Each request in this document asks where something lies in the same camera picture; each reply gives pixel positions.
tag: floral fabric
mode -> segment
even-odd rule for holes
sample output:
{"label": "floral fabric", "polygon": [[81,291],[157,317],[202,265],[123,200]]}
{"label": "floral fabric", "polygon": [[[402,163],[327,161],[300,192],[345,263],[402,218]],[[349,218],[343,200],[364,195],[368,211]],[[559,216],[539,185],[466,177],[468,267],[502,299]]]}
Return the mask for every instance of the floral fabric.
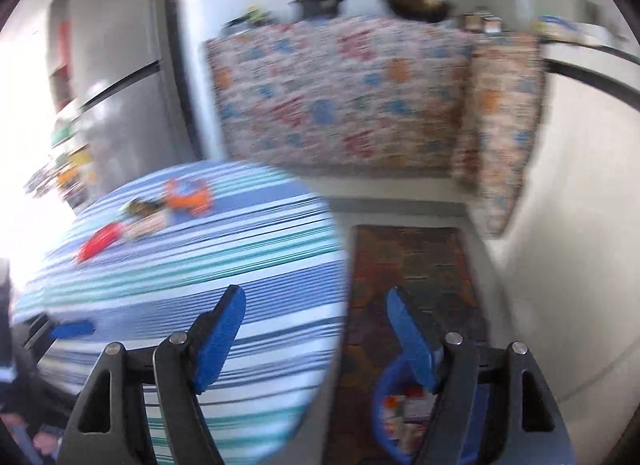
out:
{"label": "floral fabric", "polygon": [[289,167],[448,169],[472,37],[338,18],[210,40],[229,154]]}
{"label": "floral fabric", "polygon": [[524,183],[543,90],[544,64],[535,37],[498,36],[476,45],[452,176],[476,185],[491,235],[507,226]]}
{"label": "floral fabric", "polygon": [[286,166],[445,170],[500,235],[543,97],[537,40],[386,18],[265,26],[206,43],[229,155]]}

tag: refrigerator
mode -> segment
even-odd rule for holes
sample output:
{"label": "refrigerator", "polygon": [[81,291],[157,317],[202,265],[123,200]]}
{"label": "refrigerator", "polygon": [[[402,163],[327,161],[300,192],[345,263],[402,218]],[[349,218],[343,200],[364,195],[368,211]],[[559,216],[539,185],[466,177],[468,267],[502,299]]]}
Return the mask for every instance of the refrigerator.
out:
{"label": "refrigerator", "polygon": [[54,0],[47,62],[56,111],[78,109],[95,197],[201,158],[174,0]]}

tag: floor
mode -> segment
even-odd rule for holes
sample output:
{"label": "floor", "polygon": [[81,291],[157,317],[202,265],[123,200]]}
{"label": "floor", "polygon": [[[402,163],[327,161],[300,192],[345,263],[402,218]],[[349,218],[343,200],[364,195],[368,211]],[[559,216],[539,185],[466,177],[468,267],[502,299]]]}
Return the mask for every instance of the floor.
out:
{"label": "floor", "polygon": [[[506,347],[513,337],[502,289],[484,242],[466,215],[465,195],[448,180],[411,178],[304,178],[318,194],[325,196],[344,236],[347,251],[353,251],[355,225],[455,226],[463,233],[465,252],[489,321],[493,346]],[[338,358],[321,385],[296,437],[267,461],[268,465],[298,463],[319,465],[331,410]]]}

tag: table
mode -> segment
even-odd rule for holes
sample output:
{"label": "table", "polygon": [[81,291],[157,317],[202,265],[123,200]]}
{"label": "table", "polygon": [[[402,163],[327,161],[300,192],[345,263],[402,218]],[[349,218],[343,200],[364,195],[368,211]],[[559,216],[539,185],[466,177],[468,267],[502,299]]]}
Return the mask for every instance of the table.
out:
{"label": "table", "polygon": [[[213,210],[133,243],[118,241],[83,265],[78,248],[134,197],[158,198],[168,178],[203,179]],[[346,253],[326,204],[285,172],[248,163],[197,162],[129,183],[80,214],[15,306],[20,321],[44,309],[90,318],[95,334],[58,340],[43,376],[79,391],[100,352],[158,344],[212,309],[226,286],[246,292],[246,315],[220,378],[200,397],[226,465],[253,464],[293,437],[338,347],[347,305]],[[158,463],[172,463],[158,399],[145,389]]]}

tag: metal screw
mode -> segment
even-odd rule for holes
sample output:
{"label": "metal screw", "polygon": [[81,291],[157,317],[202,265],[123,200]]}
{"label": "metal screw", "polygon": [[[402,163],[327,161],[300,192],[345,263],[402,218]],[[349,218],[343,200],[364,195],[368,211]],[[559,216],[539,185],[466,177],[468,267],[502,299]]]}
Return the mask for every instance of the metal screw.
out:
{"label": "metal screw", "polygon": [[112,342],[111,344],[107,344],[104,352],[107,353],[107,355],[117,355],[118,353],[120,353],[120,343]]}
{"label": "metal screw", "polygon": [[444,339],[449,344],[453,344],[454,346],[459,346],[460,344],[462,344],[464,337],[460,333],[456,333],[455,331],[450,331],[445,335]]}
{"label": "metal screw", "polygon": [[177,331],[175,333],[171,333],[169,336],[169,342],[171,342],[171,344],[182,344],[183,342],[186,342],[186,340],[187,333],[184,331]]}
{"label": "metal screw", "polygon": [[524,342],[514,342],[511,345],[511,349],[513,349],[513,351],[518,355],[524,355],[527,351],[529,351],[529,348],[527,348],[527,345]]}

